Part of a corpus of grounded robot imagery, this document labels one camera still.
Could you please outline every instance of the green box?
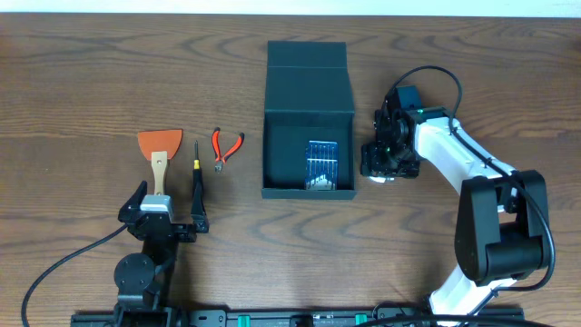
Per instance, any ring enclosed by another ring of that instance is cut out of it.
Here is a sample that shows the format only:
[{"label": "green box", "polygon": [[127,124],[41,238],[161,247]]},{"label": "green box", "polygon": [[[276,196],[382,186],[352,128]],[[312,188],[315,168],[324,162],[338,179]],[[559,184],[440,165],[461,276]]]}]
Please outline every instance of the green box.
[{"label": "green box", "polygon": [[[268,42],[262,198],[351,200],[353,116],[345,43]],[[309,141],[337,142],[337,190],[305,190]]]}]

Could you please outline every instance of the red pliers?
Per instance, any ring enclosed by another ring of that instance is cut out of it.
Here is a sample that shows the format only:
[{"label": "red pliers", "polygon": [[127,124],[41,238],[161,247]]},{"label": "red pliers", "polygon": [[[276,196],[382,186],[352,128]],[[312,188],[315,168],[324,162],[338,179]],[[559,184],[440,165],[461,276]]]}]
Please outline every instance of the red pliers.
[{"label": "red pliers", "polygon": [[220,153],[220,142],[218,141],[219,136],[220,127],[216,127],[216,129],[214,129],[214,133],[212,134],[212,148],[214,148],[214,154],[216,155],[216,165],[214,166],[214,171],[216,171],[216,173],[222,171],[222,166],[226,164],[226,161],[228,161],[228,159],[230,159],[230,157],[242,147],[242,143],[244,143],[244,133],[240,133],[236,144],[230,150],[228,150],[224,156],[222,156]]}]

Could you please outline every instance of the table surface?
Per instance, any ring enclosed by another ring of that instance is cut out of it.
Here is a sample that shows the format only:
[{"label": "table surface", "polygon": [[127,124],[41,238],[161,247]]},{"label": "table surface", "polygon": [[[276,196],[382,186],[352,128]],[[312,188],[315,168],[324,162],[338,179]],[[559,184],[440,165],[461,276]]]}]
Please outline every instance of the table surface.
[{"label": "table surface", "polygon": [[[0,15],[0,24],[0,325],[20,325],[34,279],[117,229],[119,207],[141,180],[153,181],[137,144],[142,130],[184,131],[167,176],[184,222],[200,142],[211,232],[181,246],[174,303],[360,307],[416,302],[444,282],[456,264],[458,195],[429,163],[416,180],[358,176],[350,202],[261,199],[268,40],[347,43],[357,165],[373,138],[373,111],[399,75],[423,64],[456,73],[465,129],[499,159],[547,180],[555,275],[542,291],[503,293],[494,303],[520,305],[538,322],[581,323],[581,21]],[[408,83],[424,104],[455,101],[455,85],[439,72]],[[246,134],[220,175],[215,126],[225,144]],[[30,301],[31,324],[65,326],[75,311],[112,309],[113,269],[140,250],[123,233],[53,272]]]}]

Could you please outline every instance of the red handle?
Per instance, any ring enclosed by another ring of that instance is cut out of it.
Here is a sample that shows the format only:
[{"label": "red handle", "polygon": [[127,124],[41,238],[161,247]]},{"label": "red handle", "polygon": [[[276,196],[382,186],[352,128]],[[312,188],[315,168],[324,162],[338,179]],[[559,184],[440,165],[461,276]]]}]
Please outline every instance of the red handle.
[{"label": "red handle", "polygon": [[220,136],[220,127],[214,129],[212,134],[212,148],[214,149],[214,155],[216,155],[216,163],[222,159],[222,154],[220,154],[220,143],[218,142],[218,136]]},{"label": "red handle", "polygon": [[238,140],[236,141],[236,144],[230,150],[228,150],[228,152],[222,157],[222,161],[226,164],[226,161],[230,159],[230,157],[242,147],[243,143],[244,143],[244,133],[240,133],[240,135],[238,136]]}]

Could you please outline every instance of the wooden handle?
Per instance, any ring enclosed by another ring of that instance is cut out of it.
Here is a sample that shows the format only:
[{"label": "wooden handle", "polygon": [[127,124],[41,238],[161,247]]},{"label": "wooden handle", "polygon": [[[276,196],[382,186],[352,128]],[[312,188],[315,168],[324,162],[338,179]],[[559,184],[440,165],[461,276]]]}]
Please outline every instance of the wooden handle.
[{"label": "wooden handle", "polygon": [[165,194],[165,172],[167,171],[167,151],[152,153],[153,179],[155,181],[155,195]]}]

